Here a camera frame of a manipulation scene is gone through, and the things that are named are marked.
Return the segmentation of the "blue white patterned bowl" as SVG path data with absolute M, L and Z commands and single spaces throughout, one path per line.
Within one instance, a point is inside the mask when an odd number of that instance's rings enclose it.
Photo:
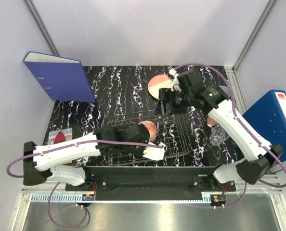
M 157 127 L 156 127 L 155 123 L 153 121 L 150 121 L 150 120 L 144 120 L 138 124 L 144 125 L 147 128 L 149 135 L 150 135 L 149 141 L 150 142 L 154 141 L 156 138 L 156 135 L 157 135 Z

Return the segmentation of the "pink beige plate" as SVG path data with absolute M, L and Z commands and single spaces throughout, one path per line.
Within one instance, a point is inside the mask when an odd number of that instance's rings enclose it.
M 165 74 L 154 76 L 147 85 L 148 92 L 155 99 L 159 99 L 159 89 L 171 89 L 172 81 Z

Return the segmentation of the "pink plastic cup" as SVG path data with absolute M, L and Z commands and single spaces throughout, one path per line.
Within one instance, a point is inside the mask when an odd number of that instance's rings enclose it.
M 218 124 L 218 122 L 214 119 L 212 119 L 209 115 L 207 116 L 207 125 L 209 127 L 214 127 Z

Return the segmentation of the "clear glass tumbler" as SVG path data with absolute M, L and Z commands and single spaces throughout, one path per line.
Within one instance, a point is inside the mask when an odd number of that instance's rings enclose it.
M 211 130 L 209 141 L 213 146 L 219 146 L 224 143 L 228 138 L 228 133 L 221 126 L 215 126 Z

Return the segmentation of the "lavender plastic cup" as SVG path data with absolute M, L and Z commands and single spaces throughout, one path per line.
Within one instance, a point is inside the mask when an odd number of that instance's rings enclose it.
M 226 94 L 228 97 L 231 97 L 230 90 L 229 90 L 229 88 L 228 88 L 227 86 L 219 86 L 219 87 L 222 89 L 222 91 L 225 92 L 225 94 Z

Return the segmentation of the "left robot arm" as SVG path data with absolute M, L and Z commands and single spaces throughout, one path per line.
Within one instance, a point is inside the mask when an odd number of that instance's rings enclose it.
M 130 153 L 146 156 L 154 144 L 151 134 L 142 124 L 117 129 L 104 126 L 85 136 L 51 145 L 24 143 L 23 184 L 35 186 L 47 181 L 67 183 L 86 191 L 92 187 L 93 179 L 82 166 L 65 165 L 68 161 L 104 154 Z

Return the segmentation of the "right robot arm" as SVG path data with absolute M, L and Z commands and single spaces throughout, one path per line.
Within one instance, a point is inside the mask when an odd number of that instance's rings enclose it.
M 208 178 L 208 187 L 220 190 L 225 183 L 244 180 L 254 185 L 260 181 L 284 152 L 280 144 L 272 145 L 243 118 L 229 97 L 219 86 L 206 87 L 195 70 L 178 74 L 170 70 L 172 87 L 160 88 L 156 114 L 185 114 L 189 107 L 202 110 L 215 120 L 240 148 L 244 158 L 215 169 Z

